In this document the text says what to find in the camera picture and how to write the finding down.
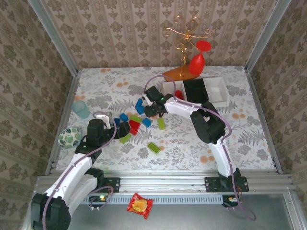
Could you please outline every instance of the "blue block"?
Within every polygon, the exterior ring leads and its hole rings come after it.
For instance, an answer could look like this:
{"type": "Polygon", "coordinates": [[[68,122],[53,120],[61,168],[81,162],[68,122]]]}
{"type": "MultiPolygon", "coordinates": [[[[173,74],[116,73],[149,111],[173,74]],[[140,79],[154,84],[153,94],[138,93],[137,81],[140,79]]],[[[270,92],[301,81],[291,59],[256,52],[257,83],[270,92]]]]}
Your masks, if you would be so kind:
{"type": "Polygon", "coordinates": [[[120,119],[119,118],[114,118],[116,127],[119,128],[119,124],[120,124],[120,119]]]}
{"type": "Polygon", "coordinates": [[[120,119],[121,119],[123,122],[126,122],[126,121],[129,120],[129,118],[128,118],[127,115],[125,115],[125,114],[121,114],[121,115],[119,115],[119,117],[120,117],[120,119]]]}
{"type": "Polygon", "coordinates": [[[144,106],[141,105],[139,107],[136,107],[136,111],[139,115],[142,115],[144,113],[144,106]]]}
{"type": "Polygon", "coordinates": [[[148,118],[145,118],[142,120],[142,123],[148,128],[149,126],[152,125],[151,121],[148,118]]]}
{"type": "Polygon", "coordinates": [[[140,107],[143,104],[143,100],[140,98],[135,105],[135,108],[140,107]]]}

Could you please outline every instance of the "white tray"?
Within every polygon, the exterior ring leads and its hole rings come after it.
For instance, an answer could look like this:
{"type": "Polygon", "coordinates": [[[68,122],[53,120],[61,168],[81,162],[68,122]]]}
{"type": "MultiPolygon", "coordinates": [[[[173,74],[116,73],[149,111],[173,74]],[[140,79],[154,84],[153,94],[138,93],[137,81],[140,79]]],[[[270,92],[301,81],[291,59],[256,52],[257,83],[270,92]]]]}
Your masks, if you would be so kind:
{"type": "MultiPolygon", "coordinates": [[[[206,91],[211,102],[215,108],[227,107],[229,105],[229,92],[222,77],[203,78],[206,91]]],[[[180,90],[183,93],[184,100],[187,100],[186,91],[183,81],[175,81],[176,90],[180,90]]],[[[173,94],[174,85],[171,81],[163,83],[163,94],[173,94]]]]}

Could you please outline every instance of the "green block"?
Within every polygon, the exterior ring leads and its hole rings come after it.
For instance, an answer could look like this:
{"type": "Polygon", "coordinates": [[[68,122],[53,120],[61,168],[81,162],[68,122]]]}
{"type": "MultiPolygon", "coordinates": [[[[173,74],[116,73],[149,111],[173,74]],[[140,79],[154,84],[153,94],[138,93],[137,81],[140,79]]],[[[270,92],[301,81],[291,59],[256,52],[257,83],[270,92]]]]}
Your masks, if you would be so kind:
{"type": "Polygon", "coordinates": [[[119,141],[125,144],[131,138],[131,134],[127,134],[125,137],[119,139],[119,141]]]}
{"type": "Polygon", "coordinates": [[[163,118],[158,118],[158,126],[160,130],[164,130],[165,129],[165,123],[164,123],[164,119],[163,118]]]}
{"type": "Polygon", "coordinates": [[[140,118],[140,117],[138,117],[136,115],[131,115],[130,120],[141,123],[142,118],[140,118]]]}
{"type": "Polygon", "coordinates": [[[155,154],[158,154],[161,151],[161,149],[158,146],[156,146],[155,144],[153,144],[152,142],[149,143],[148,148],[151,151],[153,151],[155,154]]]}

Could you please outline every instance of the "white floral surface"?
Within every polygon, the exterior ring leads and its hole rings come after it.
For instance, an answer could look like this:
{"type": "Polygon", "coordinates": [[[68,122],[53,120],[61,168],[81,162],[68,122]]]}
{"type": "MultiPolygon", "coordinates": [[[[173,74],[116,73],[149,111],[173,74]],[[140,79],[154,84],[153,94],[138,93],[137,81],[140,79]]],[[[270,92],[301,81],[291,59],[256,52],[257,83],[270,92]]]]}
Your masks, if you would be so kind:
{"type": "MultiPolygon", "coordinates": [[[[111,111],[114,118],[121,113],[135,114],[135,104],[149,78],[172,67],[84,69],[76,100],[84,100],[91,113],[111,111]]],[[[273,169],[274,165],[263,134],[257,109],[242,66],[205,67],[201,77],[222,76],[230,94],[228,107],[218,108],[232,126],[227,140],[233,161],[240,169],[273,169]]],[[[162,89],[164,78],[150,83],[162,89]]],[[[68,126],[78,127],[86,134],[88,122],[71,112],[68,126]]],[[[152,125],[141,125],[139,132],[125,144],[113,140],[102,149],[94,167],[102,170],[216,170],[217,165],[208,146],[196,135],[192,122],[173,114],[164,115],[166,130],[159,130],[157,118],[152,125]],[[152,153],[147,145],[153,142],[162,151],[152,153]]],[[[63,170],[69,164],[74,149],[62,149],[57,164],[63,170]]]]}

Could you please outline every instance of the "table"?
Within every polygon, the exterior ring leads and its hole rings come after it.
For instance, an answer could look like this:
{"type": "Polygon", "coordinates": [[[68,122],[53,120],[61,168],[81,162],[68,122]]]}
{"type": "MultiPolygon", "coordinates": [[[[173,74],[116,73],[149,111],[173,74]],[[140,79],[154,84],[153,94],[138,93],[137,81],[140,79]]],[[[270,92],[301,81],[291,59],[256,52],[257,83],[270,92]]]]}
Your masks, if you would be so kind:
{"type": "MultiPolygon", "coordinates": [[[[160,75],[173,67],[83,69],[76,100],[84,100],[93,113],[111,111],[113,117],[121,113],[137,114],[135,104],[141,97],[149,78],[160,75]]],[[[223,77],[230,94],[228,107],[218,108],[232,126],[233,133],[227,140],[228,149],[237,167],[246,170],[272,170],[274,164],[257,109],[252,97],[247,76],[242,66],[205,67],[201,78],[223,77]]],[[[153,80],[162,89],[164,78],[153,80]]],[[[93,117],[80,119],[71,112],[68,126],[79,127],[86,134],[88,122],[93,117]]],[[[94,163],[95,168],[106,171],[203,171],[217,170],[216,162],[208,146],[201,142],[192,122],[178,115],[164,115],[166,130],[159,130],[157,117],[152,125],[141,125],[136,136],[125,145],[113,140],[102,149],[94,163]],[[162,151],[150,152],[148,143],[153,142],[162,151]]],[[[64,170],[74,155],[74,149],[62,149],[57,170],[64,170]]]]}

